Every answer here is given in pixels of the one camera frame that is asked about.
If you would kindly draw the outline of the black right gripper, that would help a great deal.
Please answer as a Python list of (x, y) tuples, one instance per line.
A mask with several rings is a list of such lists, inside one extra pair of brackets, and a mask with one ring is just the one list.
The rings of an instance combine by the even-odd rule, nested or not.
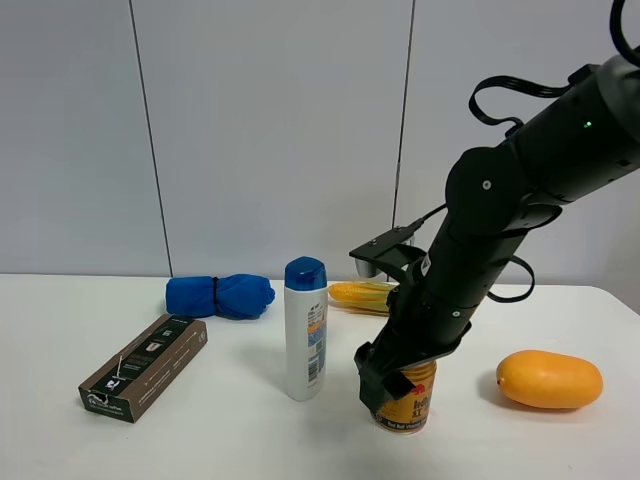
[(362, 344), (354, 361), (359, 398), (378, 411), (413, 390), (401, 370), (458, 348), (471, 328), (472, 285), (467, 281), (407, 279), (392, 290), (389, 319), (376, 339)]

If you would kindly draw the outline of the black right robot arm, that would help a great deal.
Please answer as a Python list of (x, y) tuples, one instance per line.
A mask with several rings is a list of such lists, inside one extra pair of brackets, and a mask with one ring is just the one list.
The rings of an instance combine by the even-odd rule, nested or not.
[(576, 71), (563, 88), (527, 84), (550, 99), (515, 121), (495, 147), (465, 151), (450, 171), (445, 218), (427, 250), (395, 227), (352, 251), (359, 273), (396, 281), (389, 317), (355, 354), (359, 396), (371, 411), (405, 397), (406, 370), (454, 352), (471, 318), (532, 230), (639, 167), (639, 69), (621, 56)]

